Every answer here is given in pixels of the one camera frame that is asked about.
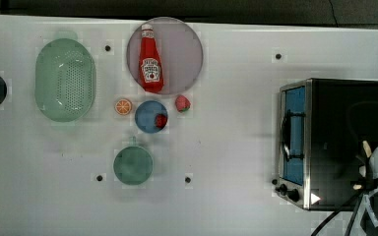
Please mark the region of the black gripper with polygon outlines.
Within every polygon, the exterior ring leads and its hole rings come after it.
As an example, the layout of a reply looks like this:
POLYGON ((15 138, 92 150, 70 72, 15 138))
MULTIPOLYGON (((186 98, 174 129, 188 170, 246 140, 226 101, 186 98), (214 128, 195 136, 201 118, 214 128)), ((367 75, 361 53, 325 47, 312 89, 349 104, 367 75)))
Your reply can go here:
POLYGON ((378 188, 378 178, 374 177, 370 156, 357 154, 355 158, 359 161, 358 178, 351 181, 351 186, 356 196, 368 194, 378 188))

